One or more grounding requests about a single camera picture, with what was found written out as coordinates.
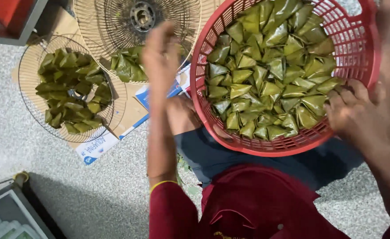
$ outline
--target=speckled floor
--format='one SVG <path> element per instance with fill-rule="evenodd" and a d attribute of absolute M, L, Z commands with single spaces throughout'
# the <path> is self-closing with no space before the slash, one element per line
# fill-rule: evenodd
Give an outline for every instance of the speckled floor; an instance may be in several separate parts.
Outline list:
<path fill-rule="evenodd" d="M 68 238 L 147 238 L 147 124 L 84 165 L 26 110 L 10 76 L 23 51 L 0 45 L 0 180 L 31 172 L 35 192 Z M 191 172 L 181 169 L 180 175 L 185 189 L 197 183 Z M 381 238 L 390 224 L 366 165 L 319 193 L 318 210 L 353 239 Z M 199 207 L 200 192 L 190 197 Z"/>

